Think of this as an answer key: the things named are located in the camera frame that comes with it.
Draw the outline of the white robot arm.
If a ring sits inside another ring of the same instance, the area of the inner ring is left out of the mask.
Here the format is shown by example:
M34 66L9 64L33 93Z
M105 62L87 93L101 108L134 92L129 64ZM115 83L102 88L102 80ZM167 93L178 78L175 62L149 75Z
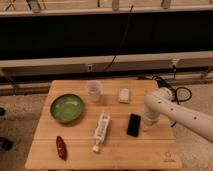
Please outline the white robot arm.
M144 96L144 124L156 124L161 114L213 143L213 116L173 103L172 92L165 87Z

